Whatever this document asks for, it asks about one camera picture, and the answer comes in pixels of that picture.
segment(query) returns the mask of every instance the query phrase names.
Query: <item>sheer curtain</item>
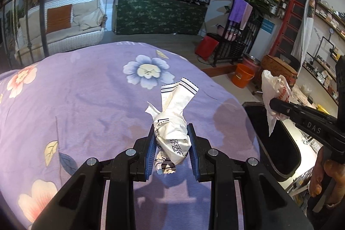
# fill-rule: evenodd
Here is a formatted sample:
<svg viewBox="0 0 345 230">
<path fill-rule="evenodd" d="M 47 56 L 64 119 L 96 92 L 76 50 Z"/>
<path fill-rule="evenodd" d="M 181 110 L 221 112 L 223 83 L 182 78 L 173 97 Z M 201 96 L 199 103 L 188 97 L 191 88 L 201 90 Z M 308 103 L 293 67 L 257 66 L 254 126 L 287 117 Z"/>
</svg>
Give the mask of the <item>sheer curtain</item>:
<svg viewBox="0 0 345 230">
<path fill-rule="evenodd" d="M 298 31 L 297 39 L 294 48 L 291 52 L 302 64 L 305 60 L 307 49 L 310 43 L 310 38 L 313 30 L 315 12 L 315 0 L 307 0 L 304 8 L 304 15 L 300 30 Z"/>
</svg>

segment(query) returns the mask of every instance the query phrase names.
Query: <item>orange pillow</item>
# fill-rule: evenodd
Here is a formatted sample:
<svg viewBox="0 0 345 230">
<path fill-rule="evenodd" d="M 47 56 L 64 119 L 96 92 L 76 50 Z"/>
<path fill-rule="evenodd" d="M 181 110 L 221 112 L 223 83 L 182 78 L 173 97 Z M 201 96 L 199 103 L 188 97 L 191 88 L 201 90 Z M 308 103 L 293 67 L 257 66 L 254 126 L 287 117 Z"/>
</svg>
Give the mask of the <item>orange pillow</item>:
<svg viewBox="0 0 345 230">
<path fill-rule="evenodd" d="M 70 28 L 71 10 L 72 4 L 48 9 L 46 33 L 52 33 L 53 31 Z"/>
</svg>

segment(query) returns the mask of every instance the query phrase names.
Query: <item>wooden floor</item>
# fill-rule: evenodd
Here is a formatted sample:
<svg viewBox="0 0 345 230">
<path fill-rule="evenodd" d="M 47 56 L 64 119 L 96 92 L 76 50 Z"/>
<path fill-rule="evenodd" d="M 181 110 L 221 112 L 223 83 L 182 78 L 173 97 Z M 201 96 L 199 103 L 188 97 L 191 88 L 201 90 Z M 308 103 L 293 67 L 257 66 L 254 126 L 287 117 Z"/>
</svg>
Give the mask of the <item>wooden floor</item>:
<svg viewBox="0 0 345 230">
<path fill-rule="evenodd" d="M 194 53 L 196 46 L 202 40 L 199 35 L 186 35 L 186 34 L 133 34 L 133 35 L 116 35 L 112 31 L 106 31 L 104 37 L 99 44 L 106 44 L 119 41 L 132 41 L 132 42 L 142 42 L 160 49 L 168 50 L 175 54 L 178 54 L 192 64 L 194 64 L 199 69 L 207 69 L 211 66 L 208 62 L 205 62 L 201 58 L 198 58 Z M 217 66 L 229 65 L 229 63 L 217 64 Z M 0 73 L 9 71 L 10 67 L 8 65 L 3 44 L 0 47 Z"/>
</svg>

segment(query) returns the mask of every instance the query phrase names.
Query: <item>bed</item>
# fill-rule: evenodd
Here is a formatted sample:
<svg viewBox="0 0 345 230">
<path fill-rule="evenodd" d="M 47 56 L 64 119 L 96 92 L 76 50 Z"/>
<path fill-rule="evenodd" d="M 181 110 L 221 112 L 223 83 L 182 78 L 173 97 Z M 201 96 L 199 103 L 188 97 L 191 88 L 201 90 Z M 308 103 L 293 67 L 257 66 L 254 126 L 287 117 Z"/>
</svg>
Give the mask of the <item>bed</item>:
<svg viewBox="0 0 345 230">
<path fill-rule="evenodd" d="M 1 74 L 0 191 L 18 221 L 30 229 L 89 157 L 114 158 L 147 136 L 147 102 L 159 109 L 160 86 L 182 77 L 199 87 L 183 111 L 196 134 L 231 158 L 259 158 L 236 98 L 185 58 L 145 43 L 91 46 Z M 210 183 L 195 180 L 189 157 L 134 188 L 138 230 L 208 229 Z"/>
</svg>

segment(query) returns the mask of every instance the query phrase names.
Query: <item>green floral tablecloth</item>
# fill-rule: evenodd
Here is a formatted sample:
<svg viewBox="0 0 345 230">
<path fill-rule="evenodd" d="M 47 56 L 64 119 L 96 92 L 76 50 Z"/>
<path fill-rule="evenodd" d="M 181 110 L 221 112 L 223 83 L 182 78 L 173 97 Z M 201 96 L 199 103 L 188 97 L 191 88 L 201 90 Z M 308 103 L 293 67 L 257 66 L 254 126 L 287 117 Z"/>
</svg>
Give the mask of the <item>green floral tablecloth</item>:
<svg viewBox="0 0 345 230">
<path fill-rule="evenodd" d="M 116 34 L 197 35 L 206 11 L 180 0 L 118 0 L 113 5 L 112 29 Z"/>
</svg>

